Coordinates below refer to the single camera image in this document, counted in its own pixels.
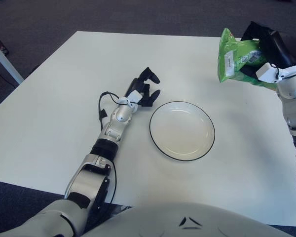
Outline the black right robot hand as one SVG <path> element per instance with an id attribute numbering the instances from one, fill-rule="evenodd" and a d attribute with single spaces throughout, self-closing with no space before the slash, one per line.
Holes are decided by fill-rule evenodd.
<path id="1" fill-rule="evenodd" d="M 241 40 L 258 39 L 266 62 L 260 66 L 243 66 L 241 72 L 267 83 L 279 83 L 296 77 L 296 38 L 251 22 Z"/>

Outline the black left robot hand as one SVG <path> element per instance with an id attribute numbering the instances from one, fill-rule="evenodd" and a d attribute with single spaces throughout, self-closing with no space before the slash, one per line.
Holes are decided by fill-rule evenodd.
<path id="1" fill-rule="evenodd" d="M 138 104 L 142 107 L 152 107 L 154 101 L 160 94 L 160 90 L 156 90 L 154 93 L 150 95 L 150 84 L 145 83 L 145 81 L 148 79 L 154 82 L 155 84 L 160 83 L 160 80 L 155 75 L 155 73 L 152 72 L 149 67 L 147 67 L 145 70 L 142 71 L 138 78 L 134 78 L 132 80 L 130 86 L 128 87 L 125 93 L 125 97 L 128 97 L 131 94 L 131 92 L 136 90 L 142 95 L 142 98 L 138 101 Z"/>

